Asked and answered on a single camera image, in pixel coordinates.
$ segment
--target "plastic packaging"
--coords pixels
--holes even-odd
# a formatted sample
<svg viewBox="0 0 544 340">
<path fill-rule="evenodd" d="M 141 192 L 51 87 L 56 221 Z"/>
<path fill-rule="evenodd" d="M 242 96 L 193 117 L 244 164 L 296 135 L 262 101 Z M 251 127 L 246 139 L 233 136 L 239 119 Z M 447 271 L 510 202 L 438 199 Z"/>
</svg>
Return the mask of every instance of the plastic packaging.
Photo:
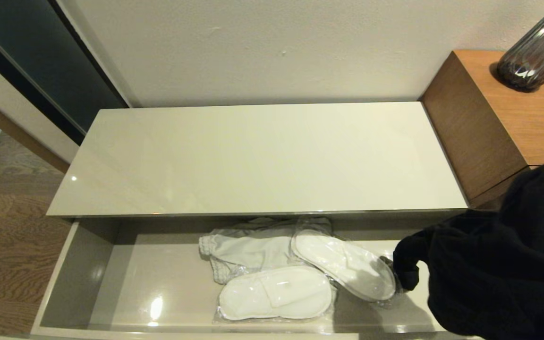
<svg viewBox="0 0 544 340">
<path fill-rule="evenodd" d="M 300 221 L 291 250 L 365 301 L 387 301 L 397 291 L 397 280 L 387 261 L 354 243 L 333 237 L 307 219 Z"/>
<path fill-rule="evenodd" d="M 320 230 L 331 230 L 327 218 L 311 218 L 308 222 Z M 209 257 L 213 280 L 218 284 L 226 284 L 238 275 L 300 265 L 303 261 L 290 253 L 297 225 L 298 220 L 262 217 L 215 229 L 199 238 L 199 252 Z"/>
<path fill-rule="evenodd" d="M 299 265 L 242 275 L 220 293 L 224 319 L 311 319 L 331 307 L 332 288 L 317 269 Z"/>
<path fill-rule="evenodd" d="M 399 307 L 402 301 L 406 298 L 406 295 L 404 293 L 407 292 L 406 290 L 402 288 L 402 285 L 400 284 L 400 280 L 398 279 L 398 274 L 396 274 L 396 271 L 393 269 L 393 259 L 391 257 L 392 255 L 390 255 L 390 257 L 381 256 L 380 260 L 385 262 L 386 265 L 390 267 L 391 272 L 393 273 L 394 282 L 396 283 L 396 292 L 391 296 L 391 298 L 387 300 L 375 301 L 373 303 L 375 306 L 378 306 L 384 309 L 392 309 L 392 308 Z"/>
</svg>

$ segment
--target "black cloth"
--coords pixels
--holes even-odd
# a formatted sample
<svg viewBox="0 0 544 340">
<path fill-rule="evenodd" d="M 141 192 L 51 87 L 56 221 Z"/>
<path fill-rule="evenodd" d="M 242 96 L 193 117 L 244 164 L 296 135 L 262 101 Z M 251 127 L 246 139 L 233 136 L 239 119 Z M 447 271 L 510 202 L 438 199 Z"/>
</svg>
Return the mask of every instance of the black cloth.
<svg viewBox="0 0 544 340">
<path fill-rule="evenodd" d="M 544 339 L 544 166 L 516 178 L 500 211 L 466 211 L 406 237 L 393 260 L 407 290 L 417 261 L 427 263 L 427 302 L 448 331 Z"/>
</svg>

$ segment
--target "white slipper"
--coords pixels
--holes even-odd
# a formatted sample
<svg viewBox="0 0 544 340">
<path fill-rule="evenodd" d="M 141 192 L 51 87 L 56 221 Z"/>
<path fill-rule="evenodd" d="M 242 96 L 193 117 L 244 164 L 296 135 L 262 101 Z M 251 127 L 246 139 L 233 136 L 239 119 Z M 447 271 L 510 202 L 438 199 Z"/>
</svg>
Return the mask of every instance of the white slipper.
<svg viewBox="0 0 544 340">
<path fill-rule="evenodd" d="M 331 301 L 329 279 L 300 265 L 233 278 L 220 293 L 220 312 L 228 320 L 309 319 L 323 314 Z"/>
<path fill-rule="evenodd" d="M 368 250 L 317 230 L 296 233 L 291 249 L 365 301 L 391 298 L 396 282 L 390 267 Z"/>
</svg>

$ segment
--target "folded cloth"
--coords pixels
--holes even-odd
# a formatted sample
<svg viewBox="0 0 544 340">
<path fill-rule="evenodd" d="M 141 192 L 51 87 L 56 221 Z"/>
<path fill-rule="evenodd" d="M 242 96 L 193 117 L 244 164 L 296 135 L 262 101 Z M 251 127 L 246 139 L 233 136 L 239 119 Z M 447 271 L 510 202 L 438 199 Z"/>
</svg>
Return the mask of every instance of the folded cloth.
<svg viewBox="0 0 544 340">
<path fill-rule="evenodd" d="M 331 232 L 327 218 L 311 218 L 308 224 Z M 199 238 L 199 251 L 209 256 L 213 280 L 226 284 L 241 271 L 254 273 L 300 264 L 290 250 L 297 225 L 297 220 L 262 217 L 231 228 L 214 229 Z"/>
</svg>

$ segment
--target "wooden floor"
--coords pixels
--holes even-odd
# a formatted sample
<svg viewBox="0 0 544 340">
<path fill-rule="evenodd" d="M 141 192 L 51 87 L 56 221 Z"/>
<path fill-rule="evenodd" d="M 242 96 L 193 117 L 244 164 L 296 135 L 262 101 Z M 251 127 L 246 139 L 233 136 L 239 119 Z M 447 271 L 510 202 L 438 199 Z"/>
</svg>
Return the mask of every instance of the wooden floor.
<svg viewBox="0 0 544 340">
<path fill-rule="evenodd" d="M 0 334 L 30 332 L 70 228 L 44 216 L 62 176 L 0 136 Z"/>
</svg>

